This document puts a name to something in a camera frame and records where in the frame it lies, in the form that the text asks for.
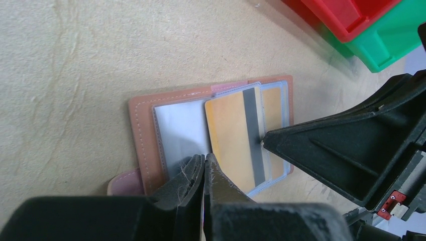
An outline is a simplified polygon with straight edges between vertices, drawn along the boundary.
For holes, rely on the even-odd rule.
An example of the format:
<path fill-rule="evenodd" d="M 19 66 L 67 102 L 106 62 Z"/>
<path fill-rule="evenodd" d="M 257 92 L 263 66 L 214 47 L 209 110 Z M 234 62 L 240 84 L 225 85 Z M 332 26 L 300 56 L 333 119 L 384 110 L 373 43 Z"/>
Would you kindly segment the red plastic bin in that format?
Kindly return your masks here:
<path fill-rule="evenodd" d="M 341 43 L 354 40 L 401 1 L 283 1 L 321 35 L 329 32 Z"/>

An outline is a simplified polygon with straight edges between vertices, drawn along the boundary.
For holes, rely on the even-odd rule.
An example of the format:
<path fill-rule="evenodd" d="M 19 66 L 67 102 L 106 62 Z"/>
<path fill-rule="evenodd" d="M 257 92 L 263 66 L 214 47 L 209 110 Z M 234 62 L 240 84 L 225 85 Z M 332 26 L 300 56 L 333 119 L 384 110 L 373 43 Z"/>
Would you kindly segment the green plastic bin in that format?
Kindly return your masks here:
<path fill-rule="evenodd" d="M 403 0 L 354 40 L 343 43 L 367 68 L 380 72 L 421 44 L 425 0 Z"/>

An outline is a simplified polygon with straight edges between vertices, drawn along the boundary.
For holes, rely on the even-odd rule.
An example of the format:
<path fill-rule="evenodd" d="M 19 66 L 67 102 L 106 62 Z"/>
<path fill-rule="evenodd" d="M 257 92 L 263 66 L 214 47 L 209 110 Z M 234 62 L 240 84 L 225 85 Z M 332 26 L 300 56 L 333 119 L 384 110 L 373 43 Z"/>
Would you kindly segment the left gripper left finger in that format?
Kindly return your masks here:
<path fill-rule="evenodd" d="M 200 240 L 205 156 L 194 155 L 154 194 L 148 240 Z"/>

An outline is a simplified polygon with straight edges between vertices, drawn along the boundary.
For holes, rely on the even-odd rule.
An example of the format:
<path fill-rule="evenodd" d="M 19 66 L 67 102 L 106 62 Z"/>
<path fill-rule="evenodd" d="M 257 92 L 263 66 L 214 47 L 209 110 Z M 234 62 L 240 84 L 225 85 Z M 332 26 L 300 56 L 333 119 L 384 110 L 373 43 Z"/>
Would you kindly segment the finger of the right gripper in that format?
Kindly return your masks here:
<path fill-rule="evenodd" d="M 391 77 L 344 112 L 269 131 L 263 147 L 370 211 L 425 150 L 425 71 Z"/>

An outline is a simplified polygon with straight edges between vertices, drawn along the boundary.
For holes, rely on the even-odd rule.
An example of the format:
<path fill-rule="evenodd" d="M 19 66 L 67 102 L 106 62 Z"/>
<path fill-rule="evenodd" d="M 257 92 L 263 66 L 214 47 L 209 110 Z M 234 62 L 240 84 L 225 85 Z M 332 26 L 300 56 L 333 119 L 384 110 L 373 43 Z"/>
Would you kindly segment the pink leather card holder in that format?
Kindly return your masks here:
<path fill-rule="evenodd" d="M 271 117 L 272 112 L 277 111 L 276 108 L 271 107 L 271 104 L 278 96 L 282 96 L 287 99 L 281 105 L 284 108 L 282 119 L 293 124 L 293 77 L 291 75 L 262 77 L 131 98 L 129 115 L 139 166 L 114 177 L 108 184 L 107 195 L 153 194 L 172 178 L 172 175 L 166 169 L 165 158 L 162 156 L 160 131 L 154 107 L 160 104 L 183 103 L 196 98 L 212 97 L 217 93 L 234 90 L 256 82 L 261 83 L 266 88 L 264 93 L 269 95 L 263 101 L 266 117 Z"/>

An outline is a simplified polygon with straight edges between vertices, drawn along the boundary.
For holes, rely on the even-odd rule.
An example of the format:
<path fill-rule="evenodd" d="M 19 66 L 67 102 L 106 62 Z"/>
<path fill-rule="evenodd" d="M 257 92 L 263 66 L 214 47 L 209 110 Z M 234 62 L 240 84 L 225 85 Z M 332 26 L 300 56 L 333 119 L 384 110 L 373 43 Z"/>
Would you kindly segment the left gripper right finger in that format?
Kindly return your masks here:
<path fill-rule="evenodd" d="M 242 232 L 245 204 L 253 200 L 221 170 L 214 154 L 208 154 L 204 169 L 204 221 L 206 240 L 229 240 Z"/>

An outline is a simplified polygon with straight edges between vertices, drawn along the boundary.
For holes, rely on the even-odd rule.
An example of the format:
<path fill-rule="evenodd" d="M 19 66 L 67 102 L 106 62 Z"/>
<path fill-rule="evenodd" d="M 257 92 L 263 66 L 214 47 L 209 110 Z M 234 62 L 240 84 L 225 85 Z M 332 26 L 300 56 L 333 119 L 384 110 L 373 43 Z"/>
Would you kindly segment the orange credit card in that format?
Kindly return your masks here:
<path fill-rule="evenodd" d="M 271 179 L 261 85 L 219 94 L 205 104 L 212 152 L 224 174 L 248 194 Z"/>

